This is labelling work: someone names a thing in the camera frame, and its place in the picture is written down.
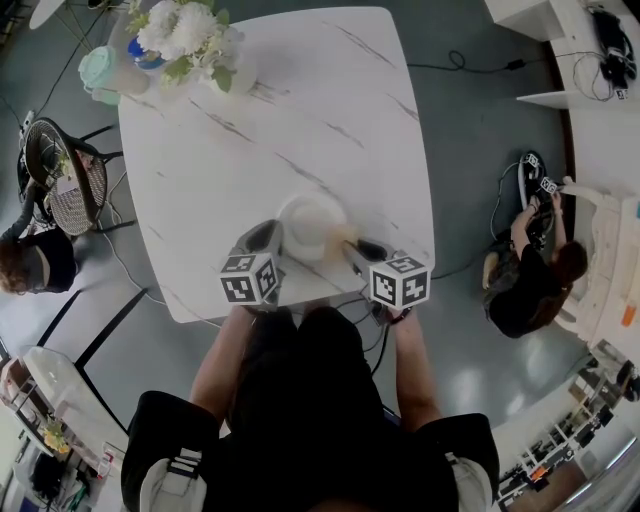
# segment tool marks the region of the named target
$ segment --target marble tabletop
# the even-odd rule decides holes
[[[364,236],[435,266],[429,177],[391,14],[290,12],[234,25],[258,65],[246,96],[206,85],[123,97],[120,130],[139,224],[178,322],[226,315],[217,272],[240,235],[291,197],[334,195]],[[285,256],[280,304],[360,290],[346,263]]]

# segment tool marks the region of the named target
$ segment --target sneaker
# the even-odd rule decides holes
[[[497,252],[490,252],[484,259],[484,268],[482,269],[482,288],[484,290],[489,289],[489,278],[491,272],[498,266],[500,260]]]
[[[87,0],[87,7],[89,9],[102,9],[109,5],[111,0]]]

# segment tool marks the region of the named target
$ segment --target gray floor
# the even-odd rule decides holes
[[[236,0],[229,7],[237,21],[342,4],[366,5],[354,1]],[[393,13],[410,63],[448,65],[447,54],[452,49],[463,52],[468,65],[476,68],[496,68],[513,59],[542,56],[539,44],[493,25],[482,0],[389,0],[378,4]],[[83,7],[74,9],[85,27],[95,18],[94,12]],[[104,41],[112,22],[99,20],[91,32],[92,41]],[[16,34],[0,57],[0,91],[20,117],[42,106],[75,44],[55,19],[36,31],[23,27]],[[117,122],[116,109],[92,102],[83,92],[76,72],[82,54],[81,50],[77,52],[41,114],[75,135]],[[552,175],[563,174],[562,132],[556,111],[514,99],[549,90],[544,64],[495,75],[414,68],[411,77],[427,150],[438,275],[464,266],[488,246],[497,178],[520,152],[535,148]],[[5,229],[20,207],[15,177],[17,128],[4,105],[0,105],[0,135],[0,227]],[[95,143],[104,151],[121,147],[117,130],[100,136]],[[122,159],[111,163],[110,183],[114,184],[123,171]],[[499,228],[507,227],[516,211],[511,178],[505,182],[503,206],[497,216]],[[126,179],[113,200],[125,220],[135,217]],[[103,219],[109,223],[107,212]],[[111,237],[134,279],[150,286],[153,295],[161,298],[139,229],[127,228]],[[136,293],[102,236],[84,237],[78,248],[87,260],[76,287],[85,291],[48,345],[72,359]],[[434,281],[432,298],[419,314],[444,411],[483,412],[496,426],[563,382],[584,355],[584,348],[555,325],[518,341],[501,336],[484,318],[480,274],[481,260],[477,260],[464,272]],[[35,343],[68,296],[0,296],[0,336],[10,351],[18,353]],[[363,309],[359,304],[345,311],[349,318],[356,319]],[[377,336],[370,320],[361,324],[361,332],[365,346]],[[203,323],[177,324],[164,306],[144,299],[94,356],[87,371],[126,424],[137,397],[145,390],[161,389],[186,396],[215,334],[215,328]],[[378,351],[368,356],[374,361]],[[383,401],[396,408],[392,343],[375,380]]]

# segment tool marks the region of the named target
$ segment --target black cable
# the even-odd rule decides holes
[[[509,65],[496,69],[471,69],[467,67],[467,59],[464,55],[457,50],[451,50],[449,52],[449,61],[453,64],[453,67],[437,66],[435,64],[407,64],[410,68],[429,68],[437,69],[439,71],[466,71],[467,73],[475,73],[478,75],[492,75],[509,69]]]
[[[380,363],[382,363],[382,359],[384,358],[384,352],[387,349],[387,339],[389,338],[389,330],[390,329],[391,329],[391,325],[390,324],[387,324],[384,327],[384,338],[382,338],[382,348],[380,349],[380,355],[378,356],[378,362],[373,367],[373,370],[371,370],[371,376],[372,377],[378,371],[378,368],[380,368]]]
[[[365,348],[362,351],[363,352],[371,352],[374,348],[376,348],[378,346],[378,343],[380,343],[380,340],[382,339],[382,334],[384,333],[384,325],[380,327],[380,333],[378,334],[378,339],[375,341],[375,343],[373,345],[371,345],[369,348]]]
[[[482,249],[482,251],[478,252],[477,254],[475,254],[463,267],[456,269],[456,270],[452,270],[451,272],[445,272],[442,275],[439,276],[434,276],[431,278],[432,281],[437,281],[438,279],[444,279],[446,277],[451,277],[455,274],[460,274],[461,272],[464,272],[465,270],[467,270],[471,265],[473,265],[475,263],[475,261],[482,255],[484,255],[489,249],[491,249],[494,246],[494,244],[489,245],[488,247],[486,247],[485,249]]]
[[[369,316],[371,315],[371,310],[367,309],[367,314],[364,315],[360,320],[358,320],[357,322],[353,322],[353,325],[358,325],[361,324],[362,322],[364,322],[367,318],[369,318]]]
[[[96,19],[93,20],[93,23],[91,24],[91,26],[89,27],[89,30],[87,30],[87,32],[84,34],[84,38],[86,38],[89,33],[91,32],[91,30],[93,29],[93,27],[95,26],[96,23],[98,23],[98,20],[102,17],[102,15],[105,13],[106,11],[100,11],[100,13],[98,14],[98,16],[96,16]],[[56,90],[56,87],[58,85],[58,83],[60,83],[60,80],[62,80],[62,76],[64,75],[64,72],[67,70],[67,68],[69,67],[69,64],[71,64],[71,61],[73,60],[73,58],[76,56],[76,52],[78,51],[78,48],[80,48],[80,46],[82,45],[82,41],[78,41],[78,44],[76,45],[76,47],[74,48],[73,52],[71,53],[71,56],[69,57],[69,60],[67,60],[66,64],[64,65],[64,67],[62,68],[62,71],[60,71],[60,74],[58,75],[58,78],[56,79],[56,81],[53,83],[53,86],[51,87],[51,90],[49,91],[49,94],[47,96],[47,99],[44,100],[43,105],[40,107],[40,110],[38,110],[38,112],[36,112],[35,117],[37,118],[40,115],[40,112],[42,112],[44,110],[44,108],[47,106],[47,104],[49,103],[49,100],[51,99],[51,96],[53,96],[53,91]]]
[[[0,99],[2,99],[2,101],[4,102],[4,104],[7,106],[7,108],[11,111],[11,113],[13,114],[13,117],[16,118],[16,122],[18,123],[18,128],[22,128],[22,123],[20,122],[20,118],[18,117],[18,114],[16,114],[16,111],[13,110],[13,107],[11,106],[11,104],[7,101],[7,98],[5,98],[2,94],[0,94]]]
[[[599,53],[596,52],[572,52],[572,53],[561,53],[560,55],[554,55],[554,57],[560,58],[560,57],[569,57],[571,55],[596,55],[599,58],[603,58],[602,55],[600,55]],[[407,64],[408,67],[410,68],[427,68],[427,69],[436,69],[438,71],[450,71],[450,72],[456,72],[456,71],[465,71],[467,73],[473,73],[476,75],[493,75],[495,73],[500,73],[502,71],[515,71],[517,69],[522,69],[523,67],[527,66],[528,64],[535,64],[537,62],[547,62],[548,59],[546,58],[540,58],[540,59],[532,59],[532,60],[524,60],[524,59],[516,59],[516,60],[512,60],[510,62],[508,62],[505,66],[501,67],[501,68],[495,68],[495,69],[473,69],[473,68],[468,68],[467,67],[467,59],[465,58],[465,56],[460,53],[457,50],[451,50],[449,52],[449,61],[451,62],[451,64],[453,64],[453,67],[447,67],[447,66],[438,66],[436,64]]]
[[[348,306],[349,304],[355,304],[356,302],[362,302],[363,300],[367,300],[364,297],[358,297],[357,299],[348,300],[347,302],[343,302],[339,306],[336,306],[336,309],[340,309],[344,306]]]

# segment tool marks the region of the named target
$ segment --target cable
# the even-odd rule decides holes
[[[384,358],[384,353],[385,353],[385,350],[387,349],[387,339],[389,338],[389,331],[390,330],[391,330],[391,325],[387,324],[384,327],[384,337],[382,338],[382,348],[380,349],[380,355],[378,356],[378,362],[373,367],[373,370],[371,370],[371,376],[372,377],[378,371],[378,368],[380,368],[380,363],[382,363],[382,359]]]
[[[362,350],[363,352],[365,352],[365,353],[371,352],[374,348],[376,348],[378,346],[378,343],[380,343],[380,340],[382,339],[382,334],[384,333],[384,328],[385,328],[384,325],[380,326],[380,333],[378,334],[378,339],[369,348],[363,349]]]
[[[584,52],[585,55],[583,55],[582,57],[580,57],[576,63],[573,65],[573,83],[576,86],[576,88],[582,93],[583,96],[586,96],[587,98],[589,98],[590,100],[595,100],[595,101],[601,101],[603,103],[609,101],[611,98],[613,98],[614,92],[613,92],[613,85],[611,84],[611,82],[609,80],[607,80],[607,84],[609,85],[609,93],[607,94],[606,98],[600,98],[598,96],[598,93],[596,93],[595,90],[595,85],[596,85],[596,81],[598,80],[598,76],[600,76],[600,74],[602,73],[602,69],[600,68],[600,66],[598,66],[598,71],[596,72],[595,76],[593,77],[593,82],[591,82],[591,92],[593,93],[593,96],[589,96],[586,92],[584,92],[582,90],[582,87],[580,87],[580,85],[578,85],[578,81],[576,80],[576,73],[578,70],[578,64],[580,64],[580,62],[582,62],[583,59],[590,57],[590,56],[597,56],[598,59],[602,62],[604,62],[605,58],[604,56],[600,55],[599,53],[596,52]]]
[[[93,20],[93,23],[91,24],[91,26],[89,27],[89,30],[87,30],[87,32],[84,34],[83,37],[87,37],[89,35],[89,33],[91,32],[91,30],[93,29],[93,27],[95,26],[95,24],[98,22],[98,20],[102,17],[102,15],[105,13],[106,11],[100,11],[100,13],[98,14],[98,16],[96,16],[96,19]],[[40,107],[40,109],[36,112],[35,117],[37,118],[40,113],[44,110],[44,108],[47,106],[47,104],[49,103],[49,100],[51,99],[51,96],[53,96],[53,91],[56,90],[56,87],[58,86],[58,83],[60,83],[60,80],[62,80],[62,75],[64,75],[64,72],[67,70],[67,68],[69,67],[69,64],[71,64],[71,61],[73,60],[73,58],[76,55],[76,52],[78,51],[78,48],[80,48],[80,46],[82,46],[82,41],[79,41],[78,44],[76,45],[75,49],[73,50],[73,52],[71,53],[71,56],[69,57],[69,60],[67,60],[67,62],[65,63],[64,67],[62,68],[62,71],[60,71],[60,74],[58,75],[58,78],[56,79],[56,81],[53,83],[53,86],[51,87],[51,90],[49,91],[49,94],[47,95],[47,98],[44,100],[44,103],[42,104],[42,106]]]
[[[127,171],[124,171],[122,173],[122,175],[120,176],[120,178],[118,178],[118,181],[116,181],[115,185],[113,185],[113,187],[111,187],[111,190],[109,191],[109,193],[107,194],[107,200],[106,203],[109,205],[109,208],[111,208],[111,221],[113,222],[113,225],[116,224],[120,224],[122,222],[122,216],[118,213],[118,211],[115,209],[115,207],[113,206],[113,203],[111,201],[111,196],[113,195],[113,191],[116,189],[116,187],[118,185],[120,185],[120,182],[124,179],[124,177],[126,176]],[[98,227],[100,229],[102,229],[102,224],[100,223],[100,221],[98,221]],[[129,272],[129,269],[127,268],[127,265],[124,263],[124,261],[122,261],[122,259],[120,258],[120,256],[118,256],[118,253],[116,252],[116,248],[113,245],[113,242],[111,241],[111,239],[107,236],[106,233],[102,233],[103,236],[106,238],[107,242],[109,243],[109,247],[111,247],[111,252],[113,252],[113,256],[115,257],[115,259],[118,261],[118,263],[120,263],[120,266],[122,267],[122,269],[125,271],[125,274],[127,275],[127,278],[129,279],[129,282],[131,282],[131,284],[133,286],[135,286],[138,290],[142,291],[142,286],[140,286],[134,279],[133,277],[131,277],[131,273]],[[155,302],[156,304],[161,304],[163,306],[166,306],[167,303],[163,302],[159,299],[155,299],[154,297],[152,297],[149,292],[145,293],[145,296],[151,300],[152,302]],[[210,320],[205,320],[204,318],[200,318],[199,319],[200,322],[204,322],[205,324],[209,324],[213,327],[217,327],[218,329],[221,328],[221,326],[219,324],[216,324],[215,322],[211,322]]]
[[[16,111],[13,110],[13,107],[7,101],[7,98],[5,98],[2,94],[0,94],[0,99],[4,102],[4,104],[7,106],[7,108],[11,111],[11,113],[13,114],[13,117],[16,118],[16,122],[18,123],[18,128],[22,128],[22,123],[20,122],[20,118],[18,117],[18,114],[16,114]]]
[[[491,214],[491,221],[489,223],[489,227],[491,229],[491,236],[493,237],[493,239],[495,241],[498,241],[498,237],[496,236],[495,232],[493,231],[493,219],[496,216],[496,212],[498,211],[498,206],[500,206],[500,201],[502,200],[502,182],[506,178],[506,176],[509,173],[509,171],[511,169],[513,169],[516,165],[519,165],[519,164],[520,164],[520,162],[512,163],[509,167],[507,167],[504,170],[504,172],[502,173],[502,176],[500,176],[500,179],[498,180],[498,199],[496,201],[496,207],[493,209],[493,213]]]
[[[593,82],[591,83],[591,92],[593,93],[592,96],[584,92],[582,90],[582,87],[578,85],[578,81],[576,80],[576,70],[578,68],[578,64],[582,62],[583,59],[591,56],[591,57],[597,57],[599,60],[604,61],[605,57],[597,52],[561,53],[560,55],[554,55],[554,57],[556,59],[559,59],[561,57],[570,57],[575,55],[582,55],[582,57],[576,60],[575,64],[573,65],[573,83],[576,86],[576,88],[584,96],[592,100],[606,102],[606,101],[609,101],[611,98],[613,98],[613,95],[614,95],[613,86],[611,85],[611,82],[609,82],[608,80],[607,80],[607,83],[609,84],[609,94],[607,95],[606,98],[600,98],[598,94],[595,92],[596,81],[598,80],[598,76],[600,76],[602,72],[602,70],[600,69],[600,66],[598,66],[598,71],[596,72],[596,75],[593,78]],[[517,69],[522,69],[529,64],[535,64],[537,62],[547,62],[547,60],[548,59],[546,58],[533,59],[533,60],[516,59],[516,60],[509,61],[505,66],[501,68],[473,69],[473,68],[467,67],[467,60],[462,53],[460,53],[457,50],[451,50],[449,52],[449,61],[451,62],[451,64],[453,64],[453,67],[439,66],[436,64],[407,64],[407,66],[410,68],[427,68],[427,69],[435,69],[438,71],[449,71],[449,72],[465,71],[467,73],[472,73],[476,75],[493,75],[495,73],[500,73],[502,71],[516,71]]]
[[[466,71],[467,73],[474,73],[478,75],[492,75],[509,69],[509,64],[496,69],[470,69],[467,67],[467,59],[465,59],[464,55],[457,50],[451,50],[449,52],[449,61],[453,64],[453,67],[437,66],[435,64],[407,64],[407,66],[410,68],[437,69],[439,71]]]
[[[464,264],[463,267],[458,268],[456,270],[452,270],[451,272],[445,272],[442,275],[439,276],[435,276],[432,277],[431,280],[432,281],[438,281],[439,279],[445,279],[447,277],[451,277],[454,276],[456,274],[460,274],[462,272],[464,272],[465,270],[467,270],[471,265],[473,265],[473,263],[483,254],[485,254],[489,249],[491,249],[491,247],[493,247],[493,244],[489,245],[488,247],[486,247],[485,249],[482,249],[482,251],[479,251],[477,254],[475,254],[467,263]]]

